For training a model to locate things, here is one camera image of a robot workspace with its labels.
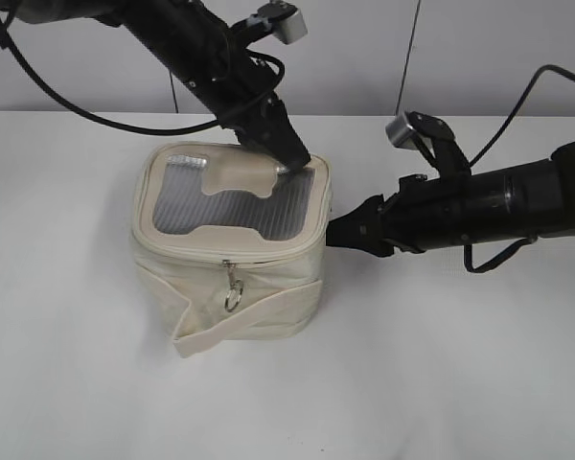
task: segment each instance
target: insulated lunch bag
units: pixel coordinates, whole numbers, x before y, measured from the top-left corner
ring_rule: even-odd
[[[241,147],[156,150],[139,179],[131,247],[177,351],[301,331],[322,289],[328,164],[298,173]]]

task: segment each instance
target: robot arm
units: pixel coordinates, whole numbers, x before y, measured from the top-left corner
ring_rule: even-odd
[[[300,11],[273,1],[228,27],[199,0],[0,0],[0,9],[16,8],[29,23],[93,17],[126,27],[220,120],[241,143],[262,150],[290,171],[310,161],[292,128],[283,102],[274,92],[247,107],[273,86],[277,76],[247,47],[274,34],[291,43],[307,33]]]
[[[473,175],[443,120],[410,112],[386,131],[395,147],[419,150],[439,178],[410,175],[389,199],[371,196],[331,222],[328,245],[378,257],[393,255],[395,248],[421,254],[465,246],[467,271],[485,273],[538,237],[575,236],[575,142],[548,160]],[[513,239],[520,240],[482,266],[473,266],[474,244]]]

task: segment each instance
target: gray wall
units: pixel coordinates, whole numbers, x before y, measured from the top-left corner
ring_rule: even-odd
[[[264,0],[207,0],[232,23]],[[280,87],[293,114],[394,112],[417,0],[294,0],[310,28],[284,46]],[[59,92],[92,110],[173,110],[167,71],[127,31],[91,20],[29,26],[12,34]],[[505,114],[532,73],[553,62],[575,71],[575,0],[422,0],[402,106],[445,115]],[[205,112],[178,84],[182,111]],[[0,51],[0,110],[57,109]],[[524,113],[575,115],[575,87],[545,77]]]

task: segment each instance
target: white tabletop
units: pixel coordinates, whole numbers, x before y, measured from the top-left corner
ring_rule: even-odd
[[[335,215],[431,173],[390,146],[386,121],[293,117],[332,162]],[[469,155],[500,123],[447,121]],[[574,140],[575,119],[520,119],[479,168]],[[575,239],[484,276],[464,272],[459,249],[330,249],[302,333],[183,360],[127,243],[136,175],[163,142],[67,113],[0,113],[0,459],[575,460]]]

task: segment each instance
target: bag lid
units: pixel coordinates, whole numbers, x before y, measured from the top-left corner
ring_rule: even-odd
[[[313,157],[296,174],[239,146],[180,143],[150,157],[132,230],[152,252],[201,261],[294,257],[323,238],[328,164]]]

